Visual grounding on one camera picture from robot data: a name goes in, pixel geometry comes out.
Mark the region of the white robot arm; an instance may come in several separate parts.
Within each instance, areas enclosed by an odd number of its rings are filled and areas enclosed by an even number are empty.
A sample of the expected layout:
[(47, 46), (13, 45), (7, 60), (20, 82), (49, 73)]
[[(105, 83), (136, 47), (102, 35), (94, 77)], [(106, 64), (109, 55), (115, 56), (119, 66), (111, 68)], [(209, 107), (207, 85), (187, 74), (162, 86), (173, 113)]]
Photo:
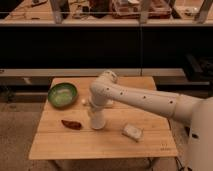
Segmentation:
[(190, 128), (186, 171), (213, 171), (213, 97), (202, 99), (126, 87), (117, 80), (113, 71), (105, 70), (90, 84), (89, 114), (93, 129), (105, 126), (102, 110), (109, 100), (171, 118)]

